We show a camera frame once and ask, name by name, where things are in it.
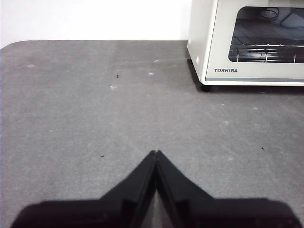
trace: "gray table surface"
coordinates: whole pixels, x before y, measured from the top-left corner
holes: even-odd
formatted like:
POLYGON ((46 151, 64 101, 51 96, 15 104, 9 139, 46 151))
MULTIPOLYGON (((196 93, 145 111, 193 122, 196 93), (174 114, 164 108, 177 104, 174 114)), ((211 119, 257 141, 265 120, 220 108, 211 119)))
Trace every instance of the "gray table surface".
POLYGON ((1 227, 31 203, 99 198, 157 149, 214 197, 282 200, 304 222, 303 88, 203 93, 189 58, 185 41, 3 48, 1 227))

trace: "black object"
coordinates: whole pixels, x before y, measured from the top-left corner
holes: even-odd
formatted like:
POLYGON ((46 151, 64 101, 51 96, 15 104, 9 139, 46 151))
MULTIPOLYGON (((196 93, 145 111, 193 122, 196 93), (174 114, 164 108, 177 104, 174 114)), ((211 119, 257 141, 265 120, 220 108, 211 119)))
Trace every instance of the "black object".
POLYGON ((12 228, 139 228, 156 190, 176 228, 301 228, 282 202, 212 198, 161 151, 152 151, 100 200, 28 206, 12 228))

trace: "glass window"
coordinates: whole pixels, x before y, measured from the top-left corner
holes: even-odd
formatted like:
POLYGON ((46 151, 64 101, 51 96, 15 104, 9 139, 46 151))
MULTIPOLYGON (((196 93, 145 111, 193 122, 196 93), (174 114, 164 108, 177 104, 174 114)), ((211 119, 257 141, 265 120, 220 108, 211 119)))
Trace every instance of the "glass window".
POLYGON ((237 14, 229 59, 304 63, 304 8, 242 8, 237 14))

